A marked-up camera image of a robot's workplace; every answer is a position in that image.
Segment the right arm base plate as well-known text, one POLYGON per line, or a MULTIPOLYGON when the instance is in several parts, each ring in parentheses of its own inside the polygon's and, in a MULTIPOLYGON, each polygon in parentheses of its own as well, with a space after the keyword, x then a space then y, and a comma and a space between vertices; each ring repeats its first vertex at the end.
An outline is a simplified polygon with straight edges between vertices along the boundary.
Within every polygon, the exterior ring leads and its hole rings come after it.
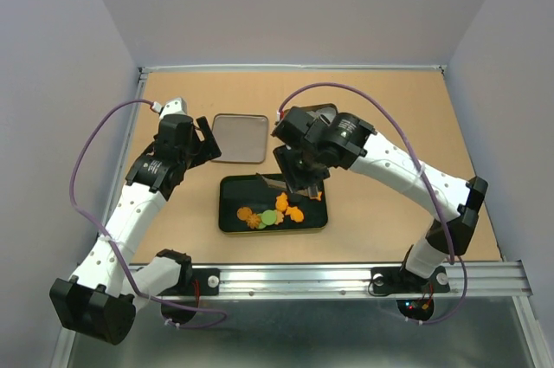
POLYGON ((400 266, 385 266, 373 268, 370 271, 370 287, 372 294, 388 296, 392 294, 424 294, 450 292, 446 269, 440 266, 428 278, 411 274, 400 266))

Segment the grey tin lid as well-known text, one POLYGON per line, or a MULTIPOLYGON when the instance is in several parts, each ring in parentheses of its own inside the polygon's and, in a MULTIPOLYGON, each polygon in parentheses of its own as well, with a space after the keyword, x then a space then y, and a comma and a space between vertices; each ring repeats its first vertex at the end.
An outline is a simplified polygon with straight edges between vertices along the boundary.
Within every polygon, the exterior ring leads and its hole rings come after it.
POLYGON ((222 155, 216 163, 261 164, 266 159, 269 121, 263 115, 219 113, 212 132, 222 155))

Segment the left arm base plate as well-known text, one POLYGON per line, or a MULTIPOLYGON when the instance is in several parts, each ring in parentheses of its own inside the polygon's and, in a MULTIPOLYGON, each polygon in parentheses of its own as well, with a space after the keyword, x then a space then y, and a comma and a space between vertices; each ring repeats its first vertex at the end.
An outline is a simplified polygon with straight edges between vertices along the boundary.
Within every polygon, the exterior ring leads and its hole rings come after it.
POLYGON ((221 270, 219 268, 193 268, 190 281, 179 282, 165 289, 163 296, 212 297, 219 294, 221 270))

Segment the metal tongs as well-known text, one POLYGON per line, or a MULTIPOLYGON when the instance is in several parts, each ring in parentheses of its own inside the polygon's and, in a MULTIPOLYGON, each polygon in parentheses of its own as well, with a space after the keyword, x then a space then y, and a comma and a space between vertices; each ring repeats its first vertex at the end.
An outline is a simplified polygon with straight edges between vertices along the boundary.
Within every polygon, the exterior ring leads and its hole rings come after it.
POLYGON ((319 192, 319 189, 317 186, 310 186, 307 189, 294 190, 294 189, 291 189, 285 181, 268 178, 267 176, 262 175, 260 173, 256 173, 255 176, 259 178, 269 188, 285 191, 290 194, 299 194, 303 197, 308 197, 309 199, 312 199, 312 197, 315 197, 319 192))

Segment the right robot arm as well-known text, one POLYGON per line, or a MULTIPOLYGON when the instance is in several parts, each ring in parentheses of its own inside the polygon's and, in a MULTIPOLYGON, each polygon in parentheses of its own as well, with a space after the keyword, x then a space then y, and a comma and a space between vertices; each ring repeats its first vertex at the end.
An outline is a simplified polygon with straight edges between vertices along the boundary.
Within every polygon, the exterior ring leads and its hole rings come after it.
POLYGON ((341 168, 386 185, 432 215, 428 231, 410 247, 398 269, 396 280, 403 287, 419 289, 447 258, 467 252, 488 188, 486 180, 455 178, 415 161, 351 113, 326 119, 293 107, 272 135, 281 142, 274 157, 290 192, 313 194, 332 168, 341 168))

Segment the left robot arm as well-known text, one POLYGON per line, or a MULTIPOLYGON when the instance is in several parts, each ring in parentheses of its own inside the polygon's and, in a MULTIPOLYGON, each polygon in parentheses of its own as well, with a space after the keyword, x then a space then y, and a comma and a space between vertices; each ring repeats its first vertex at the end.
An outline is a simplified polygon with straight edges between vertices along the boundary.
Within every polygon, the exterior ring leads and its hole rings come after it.
POLYGON ((99 236, 69 279, 56 279, 49 298, 61 325, 117 345, 130 332, 138 311, 160 294, 199 293, 189 255, 171 249, 132 273, 134 257, 146 231, 188 170, 221 155, 206 118, 163 114, 153 141, 126 175, 119 201, 99 236))

